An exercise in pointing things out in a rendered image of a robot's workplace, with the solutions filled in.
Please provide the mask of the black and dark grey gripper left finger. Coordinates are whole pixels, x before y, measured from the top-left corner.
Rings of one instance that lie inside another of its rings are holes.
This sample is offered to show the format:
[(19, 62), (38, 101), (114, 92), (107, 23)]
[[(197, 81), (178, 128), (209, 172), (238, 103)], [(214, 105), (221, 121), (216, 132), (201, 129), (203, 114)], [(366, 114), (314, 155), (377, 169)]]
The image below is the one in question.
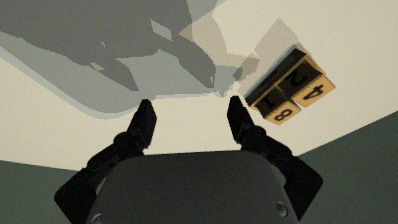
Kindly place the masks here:
[[(96, 190), (119, 162), (144, 155), (151, 144), (157, 122), (152, 103), (142, 99), (126, 132), (117, 134), (113, 143), (95, 154), (55, 194), (54, 201), (71, 222), (85, 224), (96, 199)], [(140, 152), (140, 153), (139, 153)]]

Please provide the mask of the wooden number cube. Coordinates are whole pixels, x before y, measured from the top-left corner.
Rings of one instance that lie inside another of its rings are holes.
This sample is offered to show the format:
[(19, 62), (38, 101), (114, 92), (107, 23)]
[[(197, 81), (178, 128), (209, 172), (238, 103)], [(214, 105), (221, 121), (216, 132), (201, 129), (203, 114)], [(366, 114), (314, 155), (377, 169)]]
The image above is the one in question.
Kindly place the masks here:
[(278, 86), (290, 99), (303, 107), (310, 106), (336, 87), (323, 73), (304, 62)]
[(263, 119), (277, 125), (281, 125), (302, 110), (286, 93), (276, 87), (255, 105)]

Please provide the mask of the dark brown calendar tray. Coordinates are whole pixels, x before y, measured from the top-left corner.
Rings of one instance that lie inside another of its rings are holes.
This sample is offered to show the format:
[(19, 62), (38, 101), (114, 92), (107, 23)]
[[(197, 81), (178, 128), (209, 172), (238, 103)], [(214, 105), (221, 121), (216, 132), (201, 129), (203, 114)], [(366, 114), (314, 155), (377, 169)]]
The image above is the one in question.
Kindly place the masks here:
[[(324, 75), (326, 73), (310, 58), (310, 56), (298, 49), (294, 49), (246, 98), (249, 108), (258, 111), (257, 104), (274, 87), (283, 91), (278, 84), (286, 78), (302, 62), (310, 65)], [(284, 91), (283, 91), (284, 92)], [(285, 92), (284, 92), (285, 93)], [(258, 111), (259, 112), (259, 111)]]

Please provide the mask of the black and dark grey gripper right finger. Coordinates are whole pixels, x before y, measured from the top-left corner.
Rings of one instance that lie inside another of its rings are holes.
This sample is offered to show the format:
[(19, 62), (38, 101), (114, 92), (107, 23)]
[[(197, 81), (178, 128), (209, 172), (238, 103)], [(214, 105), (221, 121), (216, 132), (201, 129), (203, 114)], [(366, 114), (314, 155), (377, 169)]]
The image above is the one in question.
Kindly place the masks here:
[(289, 147), (266, 135), (263, 127), (254, 125), (238, 95), (230, 98), (227, 118), (234, 141), (241, 145), (240, 150), (263, 155), (285, 176), (283, 188), (300, 221), (321, 188), (322, 177), (300, 158), (292, 155)]

